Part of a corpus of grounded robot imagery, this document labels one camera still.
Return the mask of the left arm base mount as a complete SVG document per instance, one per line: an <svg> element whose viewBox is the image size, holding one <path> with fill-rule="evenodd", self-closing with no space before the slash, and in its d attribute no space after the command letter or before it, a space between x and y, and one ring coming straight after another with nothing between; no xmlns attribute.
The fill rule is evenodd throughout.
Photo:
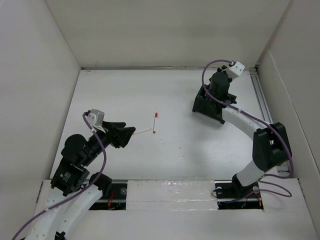
<svg viewBox="0 0 320 240"><path fill-rule="evenodd" d="M119 211L126 209L128 182L112 180L101 174L85 192L87 198L82 204L86 210Z"/></svg>

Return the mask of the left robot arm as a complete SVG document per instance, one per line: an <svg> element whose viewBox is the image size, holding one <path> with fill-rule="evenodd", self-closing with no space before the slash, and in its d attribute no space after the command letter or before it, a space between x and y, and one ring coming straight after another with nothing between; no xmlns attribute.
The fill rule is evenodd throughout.
<svg viewBox="0 0 320 240"><path fill-rule="evenodd" d="M27 240L67 240L90 207L112 193L112 179L101 171L90 174L86 167L106 147L124 148L135 132L124 122L102 122L92 127L93 135L69 136L61 151L62 159L50 182L43 211L29 222L35 222Z"/></svg>

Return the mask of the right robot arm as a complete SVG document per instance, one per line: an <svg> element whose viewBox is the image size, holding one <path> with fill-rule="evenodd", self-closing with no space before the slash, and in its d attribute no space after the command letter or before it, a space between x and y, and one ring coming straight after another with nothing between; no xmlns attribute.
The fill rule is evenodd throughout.
<svg viewBox="0 0 320 240"><path fill-rule="evenodd" d="M292 152L285 126L280 123L262 121L237 106L236 97L229 94L232 80L243 71L240 63L217 69L204 87L211 98L219 120L228 122L252 140L252 160L232 177L231 191L243 197L260 178L267 176L272 168L292 161Z"/></svg>

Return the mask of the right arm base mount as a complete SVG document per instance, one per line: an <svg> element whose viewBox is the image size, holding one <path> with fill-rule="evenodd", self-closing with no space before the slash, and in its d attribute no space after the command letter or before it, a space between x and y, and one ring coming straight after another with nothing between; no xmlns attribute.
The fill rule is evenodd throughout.
<svg viewBox="0 0 320 240"><path fill-rule="evenodd" d="M264 208L258 181L242 186L236 177L215 180L211 196L217 200L218 210L262 210Z"/></svg>

